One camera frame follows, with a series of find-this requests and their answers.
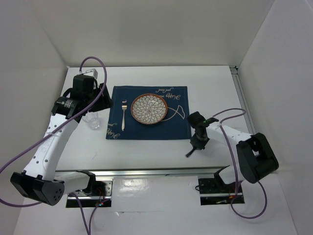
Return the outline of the patterned ceramic plate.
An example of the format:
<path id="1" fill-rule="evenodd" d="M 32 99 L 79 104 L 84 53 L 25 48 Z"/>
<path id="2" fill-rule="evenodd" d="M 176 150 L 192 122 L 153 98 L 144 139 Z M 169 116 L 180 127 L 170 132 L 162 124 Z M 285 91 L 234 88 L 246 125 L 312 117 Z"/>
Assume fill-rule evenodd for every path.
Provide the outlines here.
<path id="1" fill-rule="evenodd" d="M 166 101 L 156 94 L 143 94 L 138 96 L 131 105 L 133 118 L 146 125 L 161 122 L 167 115 L 168 106 Z"/>

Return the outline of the navy blue fish placemat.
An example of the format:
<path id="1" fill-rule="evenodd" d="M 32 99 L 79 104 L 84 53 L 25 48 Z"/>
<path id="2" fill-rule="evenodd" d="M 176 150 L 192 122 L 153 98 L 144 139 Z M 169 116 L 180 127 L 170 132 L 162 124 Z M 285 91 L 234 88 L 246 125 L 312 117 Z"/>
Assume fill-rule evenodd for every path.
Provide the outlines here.
<path id="1" fill-rule="evenodd" d="M 133 118 L 132 102 L 143 94 L 156 94 L 166 101 L 168 111 L 161 122 L 146 125 Z M 189 102 L 186 86 L 115 86 L 112 100 L 113 106 L 110 108 L 106 134 L 108 140 L 183 140 L 191 138 L 191 127 L 187 121 Z M 123 100 L 127 100 L 124 131 L 121 130 Z"/>

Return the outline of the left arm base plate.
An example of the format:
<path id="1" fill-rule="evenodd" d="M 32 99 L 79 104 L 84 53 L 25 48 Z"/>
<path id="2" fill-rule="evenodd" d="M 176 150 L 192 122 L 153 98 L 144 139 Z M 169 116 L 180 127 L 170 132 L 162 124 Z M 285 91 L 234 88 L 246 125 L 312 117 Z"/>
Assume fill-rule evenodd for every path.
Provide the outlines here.
<path id="1" fill-rule="evenodd" d="M 100 204 L 101 208 L 112 206 L 113 179 L 99 178 L 91 194 L 86 194 L 82 190 L 77 190 L 74 194 L 78 197 L 83 208 L 95 208 Z"/>

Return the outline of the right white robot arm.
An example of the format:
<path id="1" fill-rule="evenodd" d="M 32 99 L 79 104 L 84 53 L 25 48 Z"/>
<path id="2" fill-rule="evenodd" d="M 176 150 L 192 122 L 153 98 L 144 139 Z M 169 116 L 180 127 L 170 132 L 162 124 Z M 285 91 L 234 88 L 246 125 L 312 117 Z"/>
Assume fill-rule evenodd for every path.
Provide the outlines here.
<path id="1" fill-rule="evenodd" d="M 190 143 L 193 149 L 186 154 L 189 158 L 196 150 L 205 149 L 210 140 L 218 141 L 228 147 L 232 165 L 223 167 L 214 173 L 213 186 L 219 192 L 226 191 L 230 184 L 239 187 L 244 180 L 255 184 L 279 168 L 279 162 L 262 133 L 250 134 L 226 126 L 214 116 L 205 119 L 199 112 L 187 118 L 195 130 Z"/>

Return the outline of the silver table knife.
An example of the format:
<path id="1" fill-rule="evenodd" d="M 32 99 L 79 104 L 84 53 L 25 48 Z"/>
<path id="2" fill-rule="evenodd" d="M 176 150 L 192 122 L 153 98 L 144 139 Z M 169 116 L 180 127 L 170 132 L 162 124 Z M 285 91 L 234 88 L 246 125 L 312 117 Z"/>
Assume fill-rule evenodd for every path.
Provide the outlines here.
<path id="1" fill-rule="evenodd" d="M 187 158 L 189 158 L 189 157 L 194 153 L 195 150 L 197 150 L 197 148 L 196 148 L 196 147 L 193 147 L 193 149 L 192 149 L 191 151 L 189 151 L 185 156 L 186 156 Z"/>

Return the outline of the silver fork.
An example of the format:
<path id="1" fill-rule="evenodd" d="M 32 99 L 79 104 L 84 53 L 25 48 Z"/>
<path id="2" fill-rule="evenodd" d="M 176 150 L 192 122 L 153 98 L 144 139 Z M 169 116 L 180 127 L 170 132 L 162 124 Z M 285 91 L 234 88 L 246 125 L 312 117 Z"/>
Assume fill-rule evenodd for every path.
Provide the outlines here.
<path id="1" fill-rule="evenodd" d="M 123 116 L 122 116 L 122 124 L 121 124 L 121 130 L 125 130 L 125 112 L 127 110 L 127 100 L 122 101 L 122 111 L 123 111 Z"/>

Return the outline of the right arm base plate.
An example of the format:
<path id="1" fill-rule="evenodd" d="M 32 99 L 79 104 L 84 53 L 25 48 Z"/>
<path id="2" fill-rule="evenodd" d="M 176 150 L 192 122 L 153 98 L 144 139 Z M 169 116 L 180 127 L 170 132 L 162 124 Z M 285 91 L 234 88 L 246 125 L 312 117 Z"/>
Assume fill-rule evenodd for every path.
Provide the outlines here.
<path id="1" fill-rule="evenodd" d="M 199 178 L 195 190 L 200 194 L 202 206 L 244 204 L 244 196 L 241 186 L 235 193 L 235 183 L 229 185 L 218 184 L 214 178 Z"/>

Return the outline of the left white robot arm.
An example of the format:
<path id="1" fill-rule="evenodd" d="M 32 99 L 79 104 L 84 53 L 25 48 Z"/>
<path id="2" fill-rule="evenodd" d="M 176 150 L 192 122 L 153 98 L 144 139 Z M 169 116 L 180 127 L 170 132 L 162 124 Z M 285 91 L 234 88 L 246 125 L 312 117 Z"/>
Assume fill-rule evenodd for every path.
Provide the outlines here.
<path id="1" fill-rule="evenodd" d="M 100 185 L 95 174 L 78 170 L 56 176 L 56 167 L 81 118 L 87 112 L 101 111 L 111 105 L 108 89 L 97 82 L 95 74 L 74 76 L 72 88 L 54 102 L 43 143 L 22 173 L 14 172 L 10 178 L 18 192 L 28 199 L 51 206 L 56 205 L 63 195 L 78 190 L 92 195 Z"/>

